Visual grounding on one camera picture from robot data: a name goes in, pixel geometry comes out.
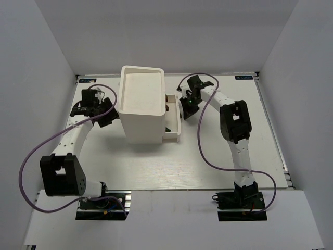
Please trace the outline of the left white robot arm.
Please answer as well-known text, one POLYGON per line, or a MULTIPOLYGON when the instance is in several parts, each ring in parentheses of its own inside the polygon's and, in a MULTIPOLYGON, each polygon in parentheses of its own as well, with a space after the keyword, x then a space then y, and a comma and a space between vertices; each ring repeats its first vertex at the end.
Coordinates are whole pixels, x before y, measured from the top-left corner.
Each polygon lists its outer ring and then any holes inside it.
POLYGON ((106 127, 119 119, 114 103, 96 85, 81 91, 81 100, 70 112, 66 131, 58 146, 40 160, 45 192, 48 196, 92 197, 99 208, 106 207, 110 195, 103 182, 89 181, 79 163, 87 135, 98 124, 106 127))

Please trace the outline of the white bottom drawer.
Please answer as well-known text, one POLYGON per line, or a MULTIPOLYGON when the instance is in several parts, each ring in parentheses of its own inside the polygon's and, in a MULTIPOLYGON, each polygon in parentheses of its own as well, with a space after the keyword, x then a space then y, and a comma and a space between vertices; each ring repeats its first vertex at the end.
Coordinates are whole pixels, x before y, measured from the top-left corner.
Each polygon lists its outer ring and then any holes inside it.
POLYGON ((163 142, 179 142, 181 137, 181 112, 177 94, 167 95, 166 105, 168 109, 165 113, 165 127, 171 129, 171 132, 164 133, 163 142))

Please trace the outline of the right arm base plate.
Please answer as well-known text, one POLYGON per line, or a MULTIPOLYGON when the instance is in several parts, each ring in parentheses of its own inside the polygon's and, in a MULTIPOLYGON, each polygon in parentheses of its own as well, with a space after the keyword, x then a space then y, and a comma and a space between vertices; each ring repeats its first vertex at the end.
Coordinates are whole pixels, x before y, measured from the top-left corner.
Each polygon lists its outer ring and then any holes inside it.
POLYGON ((217 204, 219 222, 267 221, 263 194, 259 192, 244 205, 236 201, 234 192, 218 192, 212 196, 217 204))

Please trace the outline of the white drawer cabinet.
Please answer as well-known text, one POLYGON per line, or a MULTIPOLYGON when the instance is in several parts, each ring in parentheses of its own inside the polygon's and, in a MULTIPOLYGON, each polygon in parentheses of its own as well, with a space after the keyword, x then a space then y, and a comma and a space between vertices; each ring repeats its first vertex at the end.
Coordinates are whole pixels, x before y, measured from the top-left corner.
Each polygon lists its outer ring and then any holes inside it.
POLYGON ((123 66, 118 113, 131 144, 161 144, 165 133, 165 80, 161 68, 123 66))

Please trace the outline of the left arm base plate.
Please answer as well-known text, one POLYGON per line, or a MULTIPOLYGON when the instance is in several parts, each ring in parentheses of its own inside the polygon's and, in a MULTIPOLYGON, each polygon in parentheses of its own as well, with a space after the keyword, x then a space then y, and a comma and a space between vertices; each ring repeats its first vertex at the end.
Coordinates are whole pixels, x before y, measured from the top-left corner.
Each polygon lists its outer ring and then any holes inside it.
POLYGON ((107 199, 83 200, 78 203, 78 221, 125 221, 130 212, 131 191, 106 191, 107 199))

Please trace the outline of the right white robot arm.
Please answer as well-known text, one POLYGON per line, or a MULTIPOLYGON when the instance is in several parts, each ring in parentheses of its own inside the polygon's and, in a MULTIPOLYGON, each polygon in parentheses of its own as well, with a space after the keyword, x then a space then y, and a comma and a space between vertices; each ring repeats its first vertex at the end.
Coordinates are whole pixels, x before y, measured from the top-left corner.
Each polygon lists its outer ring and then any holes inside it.
POLYGON ((233 169, 235 173, 235 202, 242 208, 248 207, 258 193, 258 184, 251 172, 249 156, 249 137, 252 125, 245 101, 235 101, 219 91, 219 83, 203 82, 199 74, 192 73, 184 77, 177 91, 181 93, 183 119, 188 119, 199 111, 199 104, 205 102, 204 108, 211 105, 220 114, 222 137, 229 144, 233 169))

